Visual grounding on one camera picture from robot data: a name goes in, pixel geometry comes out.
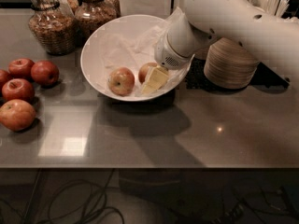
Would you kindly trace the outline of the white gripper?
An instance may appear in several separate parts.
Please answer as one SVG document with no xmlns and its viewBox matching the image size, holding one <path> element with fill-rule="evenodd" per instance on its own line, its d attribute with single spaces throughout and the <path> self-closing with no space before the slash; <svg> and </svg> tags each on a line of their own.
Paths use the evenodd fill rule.
<svg viewBox="0 0 299 224">
<path fill-rule="evenodd" d="M 168 70 L 182 69 L 192 60 L 192 56 L 177 54 L 171 48 L 167 35 L 162 35 L 154 46 L 154 59 L 159 65 L 149 69 L 141 89 L 143 95 L 159 90 L 169 79 Z"/>
</svg>

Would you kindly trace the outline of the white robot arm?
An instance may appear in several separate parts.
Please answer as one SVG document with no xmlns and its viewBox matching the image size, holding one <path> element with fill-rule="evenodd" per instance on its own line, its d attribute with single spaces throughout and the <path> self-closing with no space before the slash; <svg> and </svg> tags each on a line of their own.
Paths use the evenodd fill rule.
<svg viewBox="0 0 299 224">
<path fill-rule="evenodd" d="M 168 70 L 187 65 L 199 49 L 228 38 L 299 88 L 299 24 L 246 0 L 184 0 L 183 13 L 162 32 L 154 60 Z"/>
</svg>

